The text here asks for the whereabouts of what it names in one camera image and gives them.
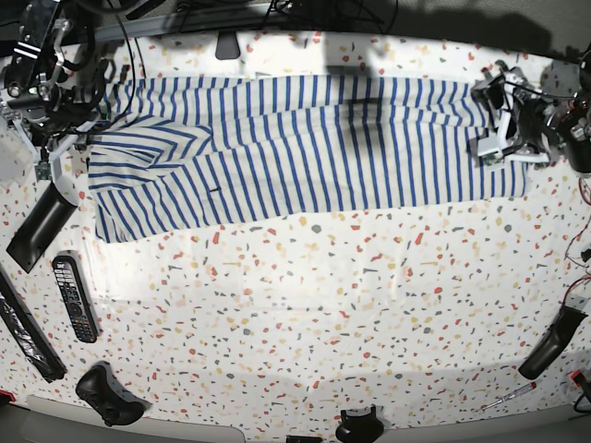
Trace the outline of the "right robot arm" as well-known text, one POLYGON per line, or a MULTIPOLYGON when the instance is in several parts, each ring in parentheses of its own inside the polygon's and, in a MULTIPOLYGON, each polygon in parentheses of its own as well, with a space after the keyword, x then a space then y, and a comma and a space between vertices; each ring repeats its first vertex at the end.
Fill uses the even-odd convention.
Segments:
POLYGON ((94 19, 117 12, 98 1, 23 2, 15 47, 1 65, 3 188, 33 174, 78 203, 61 159, 115 122, 100 109, 109 63, 96 55, 94 19))

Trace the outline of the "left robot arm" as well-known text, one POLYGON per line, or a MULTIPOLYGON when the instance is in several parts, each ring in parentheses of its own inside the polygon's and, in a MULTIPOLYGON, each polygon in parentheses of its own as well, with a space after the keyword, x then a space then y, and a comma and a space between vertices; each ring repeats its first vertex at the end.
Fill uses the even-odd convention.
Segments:
POLYGON ((578 66, 578 90, 558 95, 531 84, 518 67, 499 60, 500 73, 471 89, 471 96, 488 112, 492 134, 476 144, 485 169, 496 171, 506 162, 546 166, 565 158, 575 173, 590 176, 590 53, 578 66))

